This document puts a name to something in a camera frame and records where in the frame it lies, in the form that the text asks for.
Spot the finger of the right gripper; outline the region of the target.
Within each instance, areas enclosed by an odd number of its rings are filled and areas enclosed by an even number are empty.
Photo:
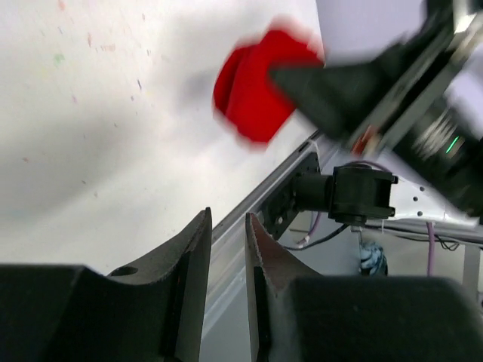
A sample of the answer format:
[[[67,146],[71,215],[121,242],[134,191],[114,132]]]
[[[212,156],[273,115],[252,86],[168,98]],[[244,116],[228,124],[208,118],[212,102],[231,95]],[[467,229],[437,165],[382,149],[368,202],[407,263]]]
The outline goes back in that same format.
[[[323,134],[350,142],[364,126],[385,128],[396,120],[428,85],[450,42],[448,33],[418,34],[372,58],[277,65],[269,77]]]

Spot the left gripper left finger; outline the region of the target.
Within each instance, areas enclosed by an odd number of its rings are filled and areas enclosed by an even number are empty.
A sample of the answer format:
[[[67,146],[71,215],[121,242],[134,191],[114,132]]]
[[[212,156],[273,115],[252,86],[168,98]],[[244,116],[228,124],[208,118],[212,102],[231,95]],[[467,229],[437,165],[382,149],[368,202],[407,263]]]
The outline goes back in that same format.
[[[197,361],[212,218],[109,275],[83,265],[1,267],[3,361]]]

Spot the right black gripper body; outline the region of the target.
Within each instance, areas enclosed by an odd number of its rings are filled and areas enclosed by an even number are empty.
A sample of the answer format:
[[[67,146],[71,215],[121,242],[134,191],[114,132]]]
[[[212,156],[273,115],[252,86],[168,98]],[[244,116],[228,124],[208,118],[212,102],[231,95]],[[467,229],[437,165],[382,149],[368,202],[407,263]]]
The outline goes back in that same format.
[[[479,1],[427,1],[419,32],[355,64],[363,109],[350,136],[358,155],[391,149],[451,204],[482,213],[482,139],[445,91],[482,32]]]

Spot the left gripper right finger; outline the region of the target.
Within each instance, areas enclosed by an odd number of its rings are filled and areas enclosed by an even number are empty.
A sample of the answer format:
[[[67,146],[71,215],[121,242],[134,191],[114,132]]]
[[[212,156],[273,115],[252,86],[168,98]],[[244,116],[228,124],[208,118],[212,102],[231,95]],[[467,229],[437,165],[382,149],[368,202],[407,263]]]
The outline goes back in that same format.
[[[445,278],[324,276],[245,217],[255,361],[480,361],[482,318]]]

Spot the red santa sock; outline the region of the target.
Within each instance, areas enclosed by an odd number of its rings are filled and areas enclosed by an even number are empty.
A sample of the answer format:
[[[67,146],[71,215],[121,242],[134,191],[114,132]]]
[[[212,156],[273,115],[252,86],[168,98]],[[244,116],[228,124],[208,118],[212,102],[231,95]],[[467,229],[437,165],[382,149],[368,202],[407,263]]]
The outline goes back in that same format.
[[[214,83],[214,111],[242,141],[267,146],[295,110],[269,79],[271,66],[324,62],[320,35],[288,18],[275,18],[264,33],[235,43]]]

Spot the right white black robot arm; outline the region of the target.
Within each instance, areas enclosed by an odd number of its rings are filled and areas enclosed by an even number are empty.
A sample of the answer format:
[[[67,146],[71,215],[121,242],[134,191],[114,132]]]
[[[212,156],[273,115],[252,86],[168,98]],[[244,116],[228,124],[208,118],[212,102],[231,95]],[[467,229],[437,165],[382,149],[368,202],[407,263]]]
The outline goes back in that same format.
[[[345,225],[482,218],[482,141],[445,91],[482,40],[480,1],[428,1],[412,38],[366,60],[274,66],[270,78],[355,160],[291,183],[298,210]]]

